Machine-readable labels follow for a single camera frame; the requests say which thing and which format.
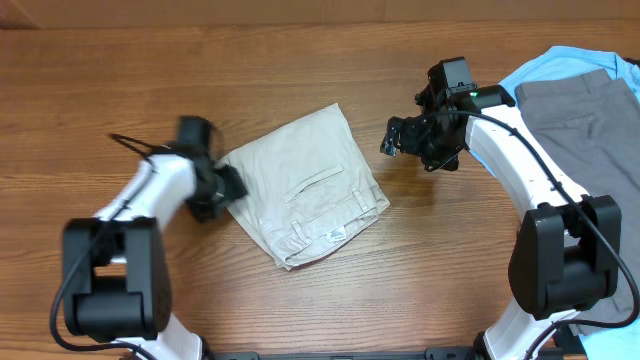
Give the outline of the beige shorts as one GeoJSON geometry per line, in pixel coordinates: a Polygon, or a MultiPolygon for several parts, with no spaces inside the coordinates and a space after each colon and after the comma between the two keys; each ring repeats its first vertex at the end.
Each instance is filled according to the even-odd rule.
{"type": "Polygon", "coordinates": [[[248,190],[229,212],[286,270],[330,255],[390,205],[338,104],[236,148],[222,161],[248,190]]]}

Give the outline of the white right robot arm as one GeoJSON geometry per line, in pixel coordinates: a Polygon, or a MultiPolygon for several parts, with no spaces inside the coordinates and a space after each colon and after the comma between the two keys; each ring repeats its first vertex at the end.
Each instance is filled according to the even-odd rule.
{"type": "Polygon", "coordinates": [[[544,344],[617,288],[621,210],[571,180],[526,127],[500,85],[477,86],[462,57],[442,60],[416,95],[421,113],[393,117],[382,153],[420,158],[428,172],[455,171],[475,155],[518,210],[520,228],[508,266],[513,295],[500,319],[472,346],[431,348],[428,359],[559,359],[544,344]]]}

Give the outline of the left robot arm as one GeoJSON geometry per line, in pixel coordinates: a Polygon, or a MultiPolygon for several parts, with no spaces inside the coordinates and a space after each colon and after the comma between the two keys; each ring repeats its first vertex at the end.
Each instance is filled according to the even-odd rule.
{"type": "Polygon", "coordinates": [[[206,340],[172,312],[162,234],[181,206],[205,222],[246,196],[238,171],[211,155],[214,131],[205,118],[182,116],[167,144],[110,136],[141,161],[113,201],[63,230],[63,279],[49,315],[60,347],[126,349],[136,359],[213,358],[206,340]]]}

